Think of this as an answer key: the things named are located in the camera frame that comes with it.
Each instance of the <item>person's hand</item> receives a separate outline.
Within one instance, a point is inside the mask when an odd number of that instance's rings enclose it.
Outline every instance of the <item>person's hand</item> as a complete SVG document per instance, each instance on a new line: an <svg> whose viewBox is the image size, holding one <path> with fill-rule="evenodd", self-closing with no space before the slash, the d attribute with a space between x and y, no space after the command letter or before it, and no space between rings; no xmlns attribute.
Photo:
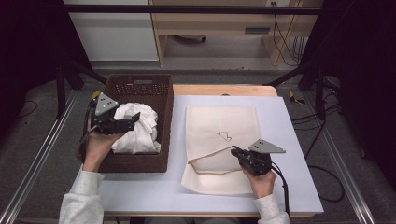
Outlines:
<svg viewBox="0 0 396 224"><path fill-rule="evenodd" d="M124 135L125 133L105 135L91 132L87 137L86 155L82 170L97 172L100 163L110 151L111 146Z"/></svg>
<svg viewBox="0 0 396 224"><path fill-rule="evenodd" d="M274 172L269 171L265 175L254 176L243 167L242 171L250 181L251 189L253 190L253 194L256 198L262 198L273 193L276 178L276 174Z"/></svg>

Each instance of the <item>crumpled white cloth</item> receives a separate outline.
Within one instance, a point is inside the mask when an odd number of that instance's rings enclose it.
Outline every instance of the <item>crumpled white cloth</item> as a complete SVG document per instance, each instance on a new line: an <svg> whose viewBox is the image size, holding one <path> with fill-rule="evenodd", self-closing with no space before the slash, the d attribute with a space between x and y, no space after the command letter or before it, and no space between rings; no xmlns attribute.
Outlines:
<svg viewBox="0 0 396 224"><path fill-rule="evenodd" d="M120 105L115 119L130 119L140 112L140 119L134 124L134 130L117 140L112 149L114 153L159 153L161 144L157 139L157 113L148 105L128 103Z"/></svg>
<svg viewBox="0 0 396 224"><path fill-rule="evenodd" d="M187 165L181 185L203 194L251 193L232 146L247 149L260 138L254 106L188 105Z"/></svg>

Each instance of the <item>aluminum rail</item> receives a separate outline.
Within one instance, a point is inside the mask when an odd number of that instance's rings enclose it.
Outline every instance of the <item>aluminum rail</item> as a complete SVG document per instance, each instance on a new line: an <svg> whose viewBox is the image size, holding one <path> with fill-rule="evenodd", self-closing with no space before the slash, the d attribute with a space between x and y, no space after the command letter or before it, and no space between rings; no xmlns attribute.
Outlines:
<svg viewBox="0 0 396 224"><path fill-rule="evenodd" d="M84 13L198 13L333 15L340 8L322 7L243 7L243 6L147 6L147 5L38 5L41 9Z"/></svg>
<svg viewBox="0 0 396 224"><path fill-rule="evenodd" d="M315 113L314 110L314 100L310 96L310 94L303 91L304 98L307 99L308 106L311 111ZM366 203L364 201L363 196L361 195L361 191L358 188L355 180L353 179L352 174L349 172L346 163L344 162L342 156L339 153L337 146L332 140L332 136L329 133L329 130L326 126L322 131L323 143L326 146L329 156L332 160L332 164L334 165L334 169L337 171L343 186L346 190L346 195L349 198L350 203L352 204L353 209L355 210L356 216L359 219L361 224L374 224L374 217Z"/></svg>
<svg viewBox="0 0 396 224"><path fill-rule="evenodd" d="M56 119L52 125L46 140L44 141L41 148L38 150L35 160L32 162L29 170L27 171L25 177L23 178L20 186L12 197L11 201L8 203L7 208L2 212L0 216L1 224L13 223L18 213L21 211L24 201L29 195L33 184L38 178L40 171L46 161L48 155L50 154L52 147L59 136L59 133L67 120L70 111L77 99L78 91L71 91L71 94L66 103L66 110L59 119Z"/></svg>

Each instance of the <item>wicker basket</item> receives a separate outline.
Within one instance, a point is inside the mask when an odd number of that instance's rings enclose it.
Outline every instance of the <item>wicker basket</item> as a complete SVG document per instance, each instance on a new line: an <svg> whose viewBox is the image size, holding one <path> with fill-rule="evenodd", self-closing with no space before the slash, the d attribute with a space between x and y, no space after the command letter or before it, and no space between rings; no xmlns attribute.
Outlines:
<svg viewBox="0 0 396 224"><path fill-rule="evenodd" d="M170 130L174 102L172 78L169 75L112 75L104 94L120 104L149 105L158 114L157 142L159 154L114 154L103 160L101 173L164 173L167 169Z"/></svg>

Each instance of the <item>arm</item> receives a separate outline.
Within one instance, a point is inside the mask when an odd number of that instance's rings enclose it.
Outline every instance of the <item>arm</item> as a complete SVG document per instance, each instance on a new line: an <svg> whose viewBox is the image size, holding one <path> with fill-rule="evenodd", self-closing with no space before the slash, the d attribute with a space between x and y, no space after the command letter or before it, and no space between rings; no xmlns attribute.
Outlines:
<svg viewBox="0 0 396 224"><path fill-rule="evenodd" d="M273 194L276 174L270 171L266 175L253 176L247 170L242 170L250 181L253 194L257 198L254 203L260 212L259 224L289 223L288 214L280 211Z"/></svg>
<svg viewBox="0 0 396 224"><path fill-rule="evenodd" d="M82 172L75 187L64 195L59 223L103 223L104 209L98 189L103 176L98 174L100 163L122 134L90 133Z"/></svg>

